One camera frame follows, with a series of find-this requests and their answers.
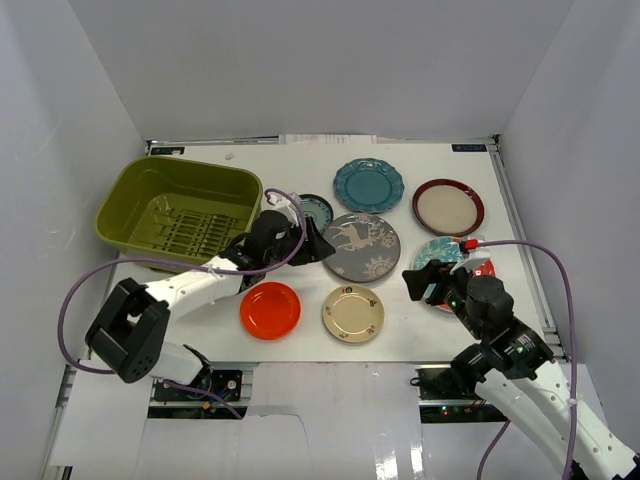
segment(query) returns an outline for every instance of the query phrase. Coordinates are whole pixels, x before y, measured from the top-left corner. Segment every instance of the small blue plate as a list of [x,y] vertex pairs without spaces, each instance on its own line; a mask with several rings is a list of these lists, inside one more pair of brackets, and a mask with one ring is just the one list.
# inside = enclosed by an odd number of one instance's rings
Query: small blue plate
[[384,160],[358,158],[336,173],[333,188],[342,204],[354,212],[380,213],[402,198],[404,184],[398,171]]
[[306,217],[311,217],[320,233],[333,222],[333,209],[329,202],[318,195],[310,193],[300,195],[300,206]]

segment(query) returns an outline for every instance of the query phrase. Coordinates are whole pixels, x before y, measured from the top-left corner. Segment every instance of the cream plate with floral rim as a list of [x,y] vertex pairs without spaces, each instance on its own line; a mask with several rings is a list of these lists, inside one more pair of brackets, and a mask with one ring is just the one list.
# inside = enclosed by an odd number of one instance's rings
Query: cream plate with floral rim
[[327,330],[347,343],[364,343],[375,337],[384,324],[380,298],[360,285],[345,285],[329,294],[322,306]]

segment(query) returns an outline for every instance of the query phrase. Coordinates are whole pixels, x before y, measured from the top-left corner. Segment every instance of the gray plate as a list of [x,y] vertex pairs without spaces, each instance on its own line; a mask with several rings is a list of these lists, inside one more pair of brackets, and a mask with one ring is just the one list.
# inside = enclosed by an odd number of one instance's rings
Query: gray plate
[[400,239],[377,215],[349,213],[335,219],[323,235],[336,254],[324,263],[350,282],[366,283],[389,274],[400,260]]

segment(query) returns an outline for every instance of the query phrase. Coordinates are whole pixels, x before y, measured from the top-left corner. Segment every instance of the white enclosure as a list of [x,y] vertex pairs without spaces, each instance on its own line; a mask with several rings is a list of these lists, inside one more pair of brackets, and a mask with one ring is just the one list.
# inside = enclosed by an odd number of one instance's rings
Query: white enclosure
[[[0,477],[39,478],[73,281],[143,139],[502,134],[527,236],[566,262],[579,351],[640,450],[640,6],[598,0],[0,0]],[[552,264],[538,266],[568,344]],[[106,276],[74,303],[74,353]]]

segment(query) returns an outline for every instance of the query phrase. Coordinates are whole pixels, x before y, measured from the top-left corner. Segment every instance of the floral plate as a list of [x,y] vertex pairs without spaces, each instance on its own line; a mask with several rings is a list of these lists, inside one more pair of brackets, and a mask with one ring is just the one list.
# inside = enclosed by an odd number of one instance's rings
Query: floral plate
[[379,280],[400,260],[400,239],[391,225],[377,215],[350,213],[335,219],[323,234],[336,253],[325,265],[355,283]]
[[[459,262],[462,260],[462,252],[460,252],[460,246],[458,245],[460,238],[458,237],[438,237],[434,238],[430,242],[425,243],[411,262],[411,270],[421,270],[425,267],[429,260],[440,260],[441,262]],[[496,270],[491,260],[480,265],[474,272],[474,276],[478,275],[490,275],[496,276]],[[427,289],[422,297],[425,300],[431,292],[433,287]],[[439,309],[445,312],[451,313],[451,309],[448,305],[438,305]]]
[[329,202],[318,195],[300,195],[300,206],[306,217],[311,217],[320,233],[333,221],[333,209]]
[[329,294],[322,306],[322,319],[329,333],[338,340],[363,343],[380,333],[384,307],[368,288],[345,285]]

